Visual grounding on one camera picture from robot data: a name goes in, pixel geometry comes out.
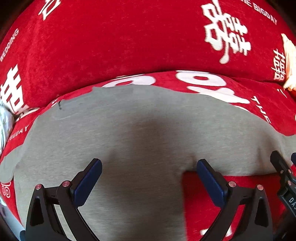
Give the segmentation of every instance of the gray garment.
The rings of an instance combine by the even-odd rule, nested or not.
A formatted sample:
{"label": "gray garment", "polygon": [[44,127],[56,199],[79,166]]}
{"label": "gray garment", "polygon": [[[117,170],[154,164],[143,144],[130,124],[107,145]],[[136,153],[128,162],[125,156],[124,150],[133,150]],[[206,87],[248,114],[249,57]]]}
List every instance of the gray garment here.
{"label": "gray garment", "polygon": [[295,147],[295,136],[209,96],[155,86],[94,88],[39,116],[15,150],[17,209],[25,224],[36,184],[58,186],[99,158],[102,176],[80,211],[100,240],[185,241],[185,170],[205,158],[223,175],[272,173],[271,152],[291,165]]}

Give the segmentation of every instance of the blue gripper pad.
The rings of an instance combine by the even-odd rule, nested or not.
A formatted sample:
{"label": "blue gripper pad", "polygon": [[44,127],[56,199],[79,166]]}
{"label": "blue gripper pad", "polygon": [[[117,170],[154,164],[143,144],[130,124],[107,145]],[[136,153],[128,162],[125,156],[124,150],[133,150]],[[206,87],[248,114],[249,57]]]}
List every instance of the blue gripper pad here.
{"label": "blue gripper pad", "polygon": [[296,152],[294,152],[291,156],[291,161],[293,162],[293,164],[296,166]]}
{"label": "blue gripper pad", "polygon": [[78,176],[80,173],[84,175],[80,183],[77,185],[77,188],[73,192],[73,204],[76,208],[85,204],[94,185],[98,181],[102,170],[102,162],[99,159],[93,159],[84,171],[79,172],[76,175]]}
{"label": "blue gripper pad", "polygon": [[215,206],[223,208],[228,194],[227,182],[223,176],[215,172],[205,159],[196,164],[196,172],[203,182]]}

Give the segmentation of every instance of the screw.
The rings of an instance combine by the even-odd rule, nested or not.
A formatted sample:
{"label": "screw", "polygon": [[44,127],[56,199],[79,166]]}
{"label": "screw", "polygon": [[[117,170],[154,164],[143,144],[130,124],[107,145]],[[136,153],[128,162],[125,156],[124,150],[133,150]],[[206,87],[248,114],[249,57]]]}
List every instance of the screw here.
{"label": "screw", "polygon": [[262,191],[263,189],[264,189],[264,187],[262,186],[262,185],[257,185],[257,188],[260,190],[260,191]]}
{"label": "screw", "polygon": [[233,181],[229,182],[228,185],[232,188],[235,188],[237,186],[237,184]]}
{"label": "screw", "polygon": [[63,183],[62,183],[62,186],[63,187],[68,187],[70,185],[70,181],[64,181]]}
{"label": "screw", "polygon": [[37,184],[36,187],[35,187],[36,190],[39,190],[41,188],[42,188],[42,185],[41,184]]}

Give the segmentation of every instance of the red pillow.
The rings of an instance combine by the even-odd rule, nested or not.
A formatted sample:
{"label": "red pillow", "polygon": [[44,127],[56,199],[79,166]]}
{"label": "red pillow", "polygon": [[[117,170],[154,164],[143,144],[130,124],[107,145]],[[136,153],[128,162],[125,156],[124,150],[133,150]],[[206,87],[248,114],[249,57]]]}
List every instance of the red pillow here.
{"label": "red pillow", "polygon": [[285,80],[281,33],[264,0],[35,0],[0,45],[0,97],[13,113],[121,75],[189,69]]}

